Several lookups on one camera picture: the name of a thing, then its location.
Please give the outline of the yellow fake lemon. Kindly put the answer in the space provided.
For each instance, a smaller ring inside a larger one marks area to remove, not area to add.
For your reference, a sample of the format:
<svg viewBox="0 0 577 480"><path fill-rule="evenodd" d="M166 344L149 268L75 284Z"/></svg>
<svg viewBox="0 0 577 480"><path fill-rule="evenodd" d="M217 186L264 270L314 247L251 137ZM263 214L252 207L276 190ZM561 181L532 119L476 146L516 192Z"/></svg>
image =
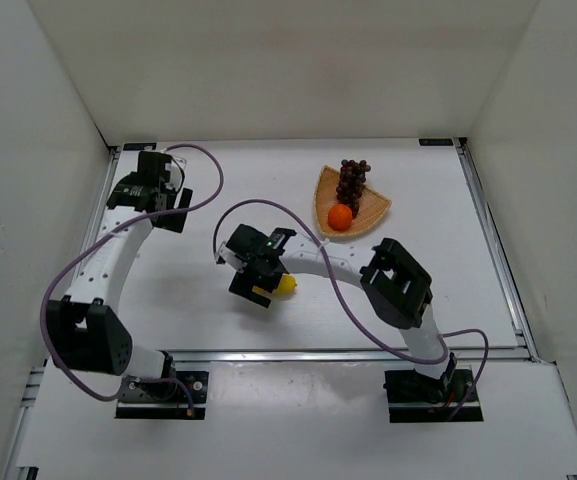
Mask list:
<svg viewBox="0 0 577 480"><path fill-rule="evenodd" d="M263 288L255 286L253 292L261 295L291 295L297 288L296 279L289 274L283 274L279 284L273 290L264 290Z"/></svg>

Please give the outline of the orange fake mandarin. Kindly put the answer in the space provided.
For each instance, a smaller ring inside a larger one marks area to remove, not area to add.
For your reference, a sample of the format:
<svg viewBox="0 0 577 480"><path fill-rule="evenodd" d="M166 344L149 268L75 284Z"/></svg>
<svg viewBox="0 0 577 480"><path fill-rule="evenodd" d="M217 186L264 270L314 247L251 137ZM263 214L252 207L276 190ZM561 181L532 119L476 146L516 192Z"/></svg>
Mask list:
<svg viewBox="0 0 577 480"><path fill-rule="evenodd" d="M353 210L345 204L336 204L327 214L328 226L334 231L346 231L353 222Z"/></svg>

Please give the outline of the purple fake grape bunch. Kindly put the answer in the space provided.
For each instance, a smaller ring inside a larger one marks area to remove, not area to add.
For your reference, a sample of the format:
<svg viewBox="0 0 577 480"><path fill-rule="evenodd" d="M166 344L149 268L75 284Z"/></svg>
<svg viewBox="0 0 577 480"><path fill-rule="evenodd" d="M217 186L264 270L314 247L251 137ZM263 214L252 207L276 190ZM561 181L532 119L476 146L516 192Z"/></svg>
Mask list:
<svg viewBox="0 0 577 480"><path fill-rule="evenodd" d="M365 159L341 161L336 199L340 204L345 204L353 210L353 217L359 212L359 201L365 189L366 175L370 170L371 166Z"/></svg>

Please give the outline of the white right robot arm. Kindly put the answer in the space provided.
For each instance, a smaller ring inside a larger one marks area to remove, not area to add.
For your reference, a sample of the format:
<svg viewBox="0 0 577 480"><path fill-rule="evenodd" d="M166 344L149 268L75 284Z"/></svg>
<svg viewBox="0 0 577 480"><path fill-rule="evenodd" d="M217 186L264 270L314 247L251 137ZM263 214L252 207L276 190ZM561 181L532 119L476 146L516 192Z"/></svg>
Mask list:
<svg viewBox="0 0 577 480"><path fill-rule="evenodd" d="M445 390L452 380L456 362L434 318L431 277L398 241L384 238L371 248L322 245L291 229L267 236L241 224L216 248L215 260L235 270L231 293L264 308L271 300L254 289L272 292L287 274L361 289L375 315L403 337L419 381Z"/></svg>

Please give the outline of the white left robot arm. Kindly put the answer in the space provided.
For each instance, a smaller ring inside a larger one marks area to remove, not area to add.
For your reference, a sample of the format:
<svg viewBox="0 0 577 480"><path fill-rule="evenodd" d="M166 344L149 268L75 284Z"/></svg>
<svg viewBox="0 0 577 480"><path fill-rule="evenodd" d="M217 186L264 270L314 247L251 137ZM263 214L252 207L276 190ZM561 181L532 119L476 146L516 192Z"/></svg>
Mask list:
<svg viewBox="0 0 577 480"><path fill-rule="evenodd" d="M152 230L183 230L192 191L176 166L161 173L132 172L110 194L99 237L62 298L42 304L41 329L56 366L77 372L160 379L167 354L137 345L118 316L127 276Z"/></svg>

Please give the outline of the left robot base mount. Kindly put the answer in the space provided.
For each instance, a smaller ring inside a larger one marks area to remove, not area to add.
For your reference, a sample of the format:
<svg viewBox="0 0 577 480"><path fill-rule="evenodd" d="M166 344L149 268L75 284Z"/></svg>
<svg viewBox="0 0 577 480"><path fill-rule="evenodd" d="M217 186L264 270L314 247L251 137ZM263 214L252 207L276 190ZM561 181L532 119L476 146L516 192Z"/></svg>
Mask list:
<svg viewBox="0 0 577 480"><path fill-rule="evenodd" d="M120 387L115 418L125 420L205 419L209 390L206 370L177 370L177 383L143 383L125 380Z"/></svg>

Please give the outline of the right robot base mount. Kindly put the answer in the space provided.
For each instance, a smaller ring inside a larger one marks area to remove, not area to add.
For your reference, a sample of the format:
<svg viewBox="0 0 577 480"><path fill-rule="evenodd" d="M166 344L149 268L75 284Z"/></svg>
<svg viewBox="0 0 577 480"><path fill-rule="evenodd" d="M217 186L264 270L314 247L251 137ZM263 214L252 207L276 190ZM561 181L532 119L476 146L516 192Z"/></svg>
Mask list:
<svg viewBox="0 0 577 480"><path fill-rule="evenodd" d="M415 370L387 370L383 388L391 424L482 422L477 390L465 400L474 384L470 369L457 369L450 382L441 386L423 380Z"/></svg>

